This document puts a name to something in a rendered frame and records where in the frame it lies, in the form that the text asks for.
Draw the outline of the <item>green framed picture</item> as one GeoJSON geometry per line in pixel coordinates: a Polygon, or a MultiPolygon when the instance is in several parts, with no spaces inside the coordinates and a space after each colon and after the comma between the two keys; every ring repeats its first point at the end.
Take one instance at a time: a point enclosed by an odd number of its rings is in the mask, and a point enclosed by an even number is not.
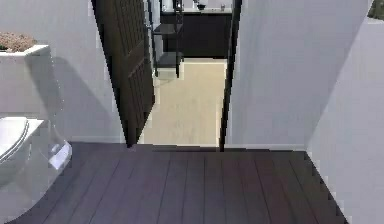
{"type": "Polygon", "coordinates": [[[367,17],[384,21],[384,0],[373,0],[367,17]]]}

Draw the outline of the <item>dark brown room door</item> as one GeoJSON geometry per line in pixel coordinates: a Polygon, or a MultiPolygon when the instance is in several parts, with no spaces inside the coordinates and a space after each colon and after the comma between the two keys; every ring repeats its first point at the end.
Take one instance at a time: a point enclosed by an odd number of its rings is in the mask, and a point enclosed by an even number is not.
{"type": "Polygon", "coordinates": [[[125,144],[138,143],[155,103],[143,0],[91,0],[125,144]]]}

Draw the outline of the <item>white toilet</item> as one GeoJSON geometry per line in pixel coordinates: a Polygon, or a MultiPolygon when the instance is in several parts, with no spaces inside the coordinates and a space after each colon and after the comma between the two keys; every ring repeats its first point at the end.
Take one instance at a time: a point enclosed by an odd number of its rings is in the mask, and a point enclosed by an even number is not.
{"type": "Polygon", "coordinates": [[[70,162],[55,125],[62,104],[48,45],[0,50],[0,224],[34,207],[70,162]]]}

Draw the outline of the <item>brown item on toilet tank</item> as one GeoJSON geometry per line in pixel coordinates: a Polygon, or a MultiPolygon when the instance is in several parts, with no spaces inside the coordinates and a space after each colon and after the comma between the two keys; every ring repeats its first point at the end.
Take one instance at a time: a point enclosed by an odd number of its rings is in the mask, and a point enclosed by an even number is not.
{"type": "Polygon", "coordinates": [[[0,32],[0,50],[24,52],[33,47],[37,41],[28,35],[12,32],[0,32]]]}

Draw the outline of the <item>black shelf cart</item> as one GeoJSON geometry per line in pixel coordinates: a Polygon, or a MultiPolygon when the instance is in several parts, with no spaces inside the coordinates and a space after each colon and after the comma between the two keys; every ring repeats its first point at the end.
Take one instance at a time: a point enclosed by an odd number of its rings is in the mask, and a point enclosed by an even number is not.
{"type": "Polygon", "coordinates": [[[152,37],[160,37],[162,51],[153,47],[155,69],[174,69],[176,77],[180,76],[180,64],[183,53],[180,39],[183,29],[183,0],[158,0],[159,23],[152,29],[152,37]]]}

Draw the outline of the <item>dark cabinet with pale top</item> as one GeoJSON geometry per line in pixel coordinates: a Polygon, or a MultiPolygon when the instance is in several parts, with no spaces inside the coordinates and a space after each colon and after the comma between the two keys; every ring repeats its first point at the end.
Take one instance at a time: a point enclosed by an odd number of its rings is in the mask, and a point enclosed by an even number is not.
{"type": "Polygon", "coordinates": [[[231,13],[185,12],[179,40],[164,35],[163,50],[174,52],[179,47],[186,58],[226,59],[231,21],[231,13]]]}

